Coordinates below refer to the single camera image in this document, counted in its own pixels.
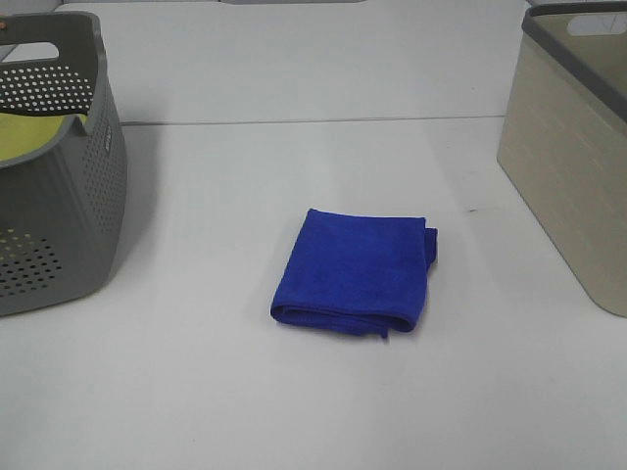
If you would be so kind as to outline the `yellow-green towel in basket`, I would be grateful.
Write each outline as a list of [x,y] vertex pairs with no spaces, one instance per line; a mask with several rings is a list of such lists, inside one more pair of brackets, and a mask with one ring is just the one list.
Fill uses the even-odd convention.
[[87,122],[85,114],[21,116],[1,114],[1,166],[29,162],[56,150],[75,137]]

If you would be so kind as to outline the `beige bin with grey rim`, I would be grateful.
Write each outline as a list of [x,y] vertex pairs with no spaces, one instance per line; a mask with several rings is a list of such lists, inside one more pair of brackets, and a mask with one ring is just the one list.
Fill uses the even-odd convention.
[[589,298],[626,314],[626,4],[537,4],[497,161]]

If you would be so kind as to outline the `blue towel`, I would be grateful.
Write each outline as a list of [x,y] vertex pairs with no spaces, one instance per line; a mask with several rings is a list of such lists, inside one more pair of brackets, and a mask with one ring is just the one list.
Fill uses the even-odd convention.
[[310,209],[270,307],[287,325],[354,336],[412,331],[438,255],[438,231],[423,217],[378,217]]

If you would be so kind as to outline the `grey perforated plastic basket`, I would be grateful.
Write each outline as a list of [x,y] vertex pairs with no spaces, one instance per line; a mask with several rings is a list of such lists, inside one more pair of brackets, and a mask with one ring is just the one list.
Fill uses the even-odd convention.
[[1,66],[1,114],[87,115],[80,133],[29,162],[1,166],[1,312],[89,295],[107,280],[125,207],[127,159],[96,16],[1,21],[5,46],[49,43],[53,58]]

